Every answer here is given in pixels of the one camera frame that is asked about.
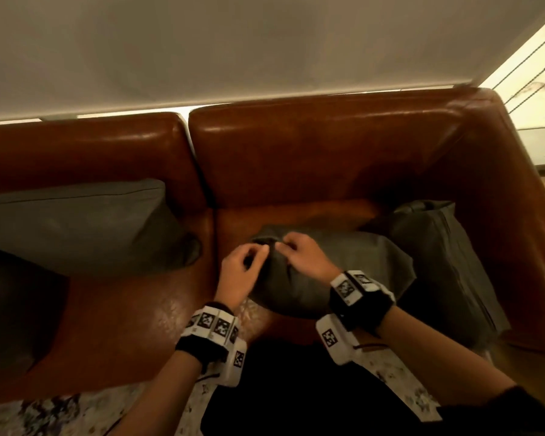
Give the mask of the person's left hand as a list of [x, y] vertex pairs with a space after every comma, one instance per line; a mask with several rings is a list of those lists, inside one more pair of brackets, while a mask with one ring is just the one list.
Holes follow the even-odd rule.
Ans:
[[260, 271], [235, 271], [227, 268], [227, 256], [221, 262], [215, 302], [236, 311], [252, 291]]

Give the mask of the person's right hand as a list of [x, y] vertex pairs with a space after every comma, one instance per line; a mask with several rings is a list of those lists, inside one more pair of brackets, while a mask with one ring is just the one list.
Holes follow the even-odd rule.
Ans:
[[343, 270], [336, 266], [323, 250], [319, 247], [316, 241], [310, 237], [310, 252], [309, 263], [305, 267], [293, 267], [298, 272], [312, 278], [325, 285], [330, 283], [339, 276]]

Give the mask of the person's right forearm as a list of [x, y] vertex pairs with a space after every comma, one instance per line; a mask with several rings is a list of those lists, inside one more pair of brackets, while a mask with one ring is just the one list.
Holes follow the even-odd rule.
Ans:
[[397, 306], [377, 333], [442, 406], [482, 406], [516, 386], [486, 359]]

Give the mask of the person's left forearm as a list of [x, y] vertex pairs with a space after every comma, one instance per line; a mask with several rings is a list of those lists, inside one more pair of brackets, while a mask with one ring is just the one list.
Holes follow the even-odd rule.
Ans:
[[175, 351], [110, 436], [174, 436], [201, 371], [198, 359]]

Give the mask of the brown leather sofa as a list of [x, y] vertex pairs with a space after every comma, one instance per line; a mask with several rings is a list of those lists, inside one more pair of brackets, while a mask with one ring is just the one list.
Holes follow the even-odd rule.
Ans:
[[545, 353], [545, 187], [489, 89], [302, 97], [175, 113], [0, 125], [0, 192], [156, 178], [204, 244], [193, 266], [74, 278], [48, 355], [0, 374], [0, 403], [154, 377], [220, 260], [264, 224], [354, 228], [388, 206], [450, 200], [512, 329]]

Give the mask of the person's black clothing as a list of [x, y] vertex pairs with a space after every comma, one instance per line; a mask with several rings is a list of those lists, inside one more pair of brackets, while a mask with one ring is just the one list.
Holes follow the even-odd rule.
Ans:
[[265, 340], [237, 387], [217, 387], [203, 436], [545, 436], [545, 407], [515, 387], [476, 406], [438, 406], [391, 351], [338, 366], [320, 344]]

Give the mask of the white roller blind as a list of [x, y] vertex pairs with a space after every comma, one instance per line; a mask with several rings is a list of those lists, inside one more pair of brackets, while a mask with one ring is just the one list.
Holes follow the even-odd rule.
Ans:
[[0, 121], [479, 84], [545, 0], [0, 0]]

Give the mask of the patterned rug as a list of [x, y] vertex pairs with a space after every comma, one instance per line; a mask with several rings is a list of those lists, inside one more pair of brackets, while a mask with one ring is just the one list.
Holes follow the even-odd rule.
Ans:
[[[261, 338], [249, 348], [265, 340], [288, 342]], [[119, 424], [142, 395], [144, 387], [144, 383], [133, 384], [100, 392], [0, 404], [0, 436], [103, 436], [105, 431], [111, 431], [113, 424]], [[200, 431], [201, 420], [216, 388], [206, 382], [193, 388], [178, 425], [184, 434], [196, 434], [193, 425]]]

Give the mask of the window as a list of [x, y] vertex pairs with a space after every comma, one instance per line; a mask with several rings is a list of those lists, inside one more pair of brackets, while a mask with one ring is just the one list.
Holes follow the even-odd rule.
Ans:
[[545, 24], [480, 87], [500, 96], [533, 164], [545, 169]]

